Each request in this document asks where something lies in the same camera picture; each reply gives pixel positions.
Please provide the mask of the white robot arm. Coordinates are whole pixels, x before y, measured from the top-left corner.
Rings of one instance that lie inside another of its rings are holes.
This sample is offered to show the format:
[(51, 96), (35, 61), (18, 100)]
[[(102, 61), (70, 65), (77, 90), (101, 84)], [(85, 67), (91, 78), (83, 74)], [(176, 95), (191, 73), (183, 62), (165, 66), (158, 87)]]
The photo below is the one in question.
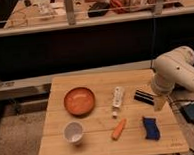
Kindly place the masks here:
[(190, 92), (194, 92), (194, 50), (181, 46), (170, 52), (162, 53), (153, 60), (155, 71), (150, 87), (156, 94), (155, 110), (161, 111), (174, 86), (179, 84)]

